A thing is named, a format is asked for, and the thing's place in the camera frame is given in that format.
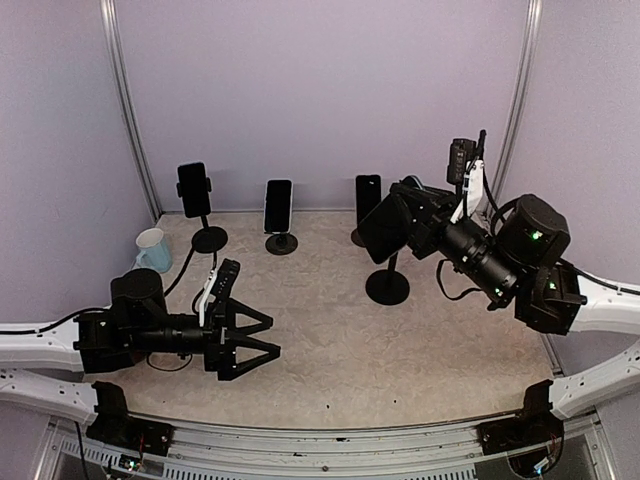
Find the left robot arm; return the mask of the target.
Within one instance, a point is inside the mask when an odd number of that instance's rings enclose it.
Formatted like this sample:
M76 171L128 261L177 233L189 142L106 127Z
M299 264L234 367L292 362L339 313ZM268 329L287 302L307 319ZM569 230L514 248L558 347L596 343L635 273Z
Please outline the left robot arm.
M115 442L133 443L140 424L129 414L120 387L105 382L52 387L40 372L112 373L162 353L201 356L205 371L231 381L274 361L280 346L256 337L273 319L232 297L238 273L235 261L213 271L196 314L169 313L159 273L142 268L112 280L107 307L81 309L49 325L7 325L1 332L2 394L85 425L100 418Z

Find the black clamp phone stand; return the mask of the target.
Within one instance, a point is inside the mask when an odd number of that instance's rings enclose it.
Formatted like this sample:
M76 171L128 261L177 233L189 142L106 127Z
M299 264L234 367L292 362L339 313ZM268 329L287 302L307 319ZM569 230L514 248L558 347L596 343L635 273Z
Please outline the black clamp phone stand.
M192 248L201 254L214 254L228 242L227 232L211 226L208 215L212 212L210 194L212 184L202 162L183 164L177 167L177 195L182 201L186 218L199 218L202 228L192 237Z
M366 281L365 291L375 303L395 306L403 303L410 294L407 278L396 270L398 254L389 258L387 268L372 273Z

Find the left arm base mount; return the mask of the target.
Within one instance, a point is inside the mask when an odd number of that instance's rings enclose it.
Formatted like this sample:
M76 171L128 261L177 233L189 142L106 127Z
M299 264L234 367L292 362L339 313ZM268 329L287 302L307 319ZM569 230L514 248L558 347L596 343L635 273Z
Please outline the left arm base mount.
M98 416L87 427L88 438L161 457L168 455L174 436L171 424L136 417Z

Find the dark teal phone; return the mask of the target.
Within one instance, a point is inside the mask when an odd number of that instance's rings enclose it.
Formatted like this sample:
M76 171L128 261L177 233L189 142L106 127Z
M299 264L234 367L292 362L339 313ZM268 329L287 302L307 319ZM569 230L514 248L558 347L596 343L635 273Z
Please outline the dark teal phone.
M211 213L211 182L202 162L183 164L177 168L178 197L182 200L187 218L207 216Z

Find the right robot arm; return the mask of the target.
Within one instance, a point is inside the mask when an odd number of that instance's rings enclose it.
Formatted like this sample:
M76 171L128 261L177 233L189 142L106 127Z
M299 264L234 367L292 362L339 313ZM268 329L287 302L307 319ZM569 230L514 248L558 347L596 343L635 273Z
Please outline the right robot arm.
M484 229L455 220L453 193L404 183L390 188L407 245L418 259L435 252L483 292L489 310L514 316L545 334L639 332L639 289L588 274L563 259L570 243L565 217L533 194L507 202L503 221Z

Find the blue case phone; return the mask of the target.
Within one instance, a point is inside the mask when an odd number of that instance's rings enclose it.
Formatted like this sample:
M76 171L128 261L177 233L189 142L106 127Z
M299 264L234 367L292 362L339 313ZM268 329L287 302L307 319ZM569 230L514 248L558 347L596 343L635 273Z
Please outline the blue case phone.
M264 232L288 233L291 227L293 183L289 179L271 179L266 184Z

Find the black phone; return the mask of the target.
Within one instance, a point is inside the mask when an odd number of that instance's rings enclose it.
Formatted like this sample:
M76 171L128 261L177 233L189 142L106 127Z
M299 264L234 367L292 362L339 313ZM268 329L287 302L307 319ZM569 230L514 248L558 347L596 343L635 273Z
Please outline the black phone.
M384 263L408 243L411 212L397 193L387 195L357 226L375 264Z

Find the plate phone stand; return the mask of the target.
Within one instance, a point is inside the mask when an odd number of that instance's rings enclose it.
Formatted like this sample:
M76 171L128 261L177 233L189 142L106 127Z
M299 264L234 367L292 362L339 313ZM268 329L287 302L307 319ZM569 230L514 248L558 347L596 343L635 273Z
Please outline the plate phone stand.
M266 250L273 255L288 255L298 247L297 238L290 233L271 234L266 242Z
M351 236L350 236L350 238L351 238L351 241L352 241L356 246L358 246L358 247L360 247L360 248L364 248L364 247L365 247L365 244L364 244L363 240L361 239L361 237L360 237L360 235L359 235L359 233L358 233L358 230L357 230L357 229L354 229L354 230L351 232Z

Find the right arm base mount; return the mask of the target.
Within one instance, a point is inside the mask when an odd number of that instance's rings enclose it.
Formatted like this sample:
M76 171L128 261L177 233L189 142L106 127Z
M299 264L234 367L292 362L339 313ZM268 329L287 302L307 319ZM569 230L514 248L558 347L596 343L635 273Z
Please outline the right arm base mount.
M555 417L521 419L511 417L477 426L482 452L485 456L518 450L564 435L564 423Z

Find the clear case phone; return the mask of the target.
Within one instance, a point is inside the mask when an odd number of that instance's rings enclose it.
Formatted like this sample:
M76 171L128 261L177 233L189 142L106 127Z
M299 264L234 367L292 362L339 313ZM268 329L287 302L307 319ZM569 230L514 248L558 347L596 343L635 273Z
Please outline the clear case phone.
M355 178L356 218L360 223L381 202L381 176L361 174Z

